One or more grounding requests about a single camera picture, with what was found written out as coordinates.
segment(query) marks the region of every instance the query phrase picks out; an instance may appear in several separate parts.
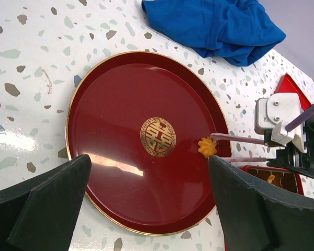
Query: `gold emblem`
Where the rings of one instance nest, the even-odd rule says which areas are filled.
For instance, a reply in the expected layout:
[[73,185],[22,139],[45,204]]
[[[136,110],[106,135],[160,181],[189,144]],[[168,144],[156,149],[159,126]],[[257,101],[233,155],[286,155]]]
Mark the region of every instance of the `gold emblem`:
[[141,128],[141,142],[151,155],[165,157],[176,146],[176,133],[165,119],[151,118]]

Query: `red tray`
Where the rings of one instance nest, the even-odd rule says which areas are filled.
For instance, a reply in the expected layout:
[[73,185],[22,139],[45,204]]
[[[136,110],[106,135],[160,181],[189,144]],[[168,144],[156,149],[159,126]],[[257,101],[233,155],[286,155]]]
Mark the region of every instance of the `red tray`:
[[[141,234],[184,231],[215,207],[198,141],[228,133],[223,113],[188,68],[155,53],[113,56],[78,85],[66,122],[70,157],[88,154],[87,196],[113,222]],[[229,141],[217,154],[231,156]]]
[[288,74],[285,74],[276,89],[275,93],[297,93],[300,98],[301,108],[306,110],[311,106],[311,102],[305,96],[305,94],[301,91],[299,86],[295,83],[292,77]]

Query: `terrazzo countertop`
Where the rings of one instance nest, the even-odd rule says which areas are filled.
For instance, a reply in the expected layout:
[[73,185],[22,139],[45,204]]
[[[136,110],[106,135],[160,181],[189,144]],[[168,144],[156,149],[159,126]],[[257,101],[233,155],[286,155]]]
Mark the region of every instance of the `terrazzo countertop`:
[[[150,29],[138,0],[0,0],[0,190],[67,161],[66,111],[77,84],[101,60],[134,50],[187,65],[215,95],[231,134],[260,138],[255,100],[273,94],[285,73],[314,102],[314,81],[275,50],[249,67],[203,59]],[[235,157],[275,156],[247,143],[232,149]],[[314,198],[314,180],[302,184]],[[70,250],[222,251],[224,243],[216,210],[184,233],[150,237],[117,226],[85,198]]]

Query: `blue cloth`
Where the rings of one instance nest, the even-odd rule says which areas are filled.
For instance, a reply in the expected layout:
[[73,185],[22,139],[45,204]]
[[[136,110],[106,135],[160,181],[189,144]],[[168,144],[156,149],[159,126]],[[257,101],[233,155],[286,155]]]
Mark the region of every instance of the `blue cloth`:
[[204,58],[217,55],[238,66],[286,37],[257,0],[143,0],[142,7],[153,29]]

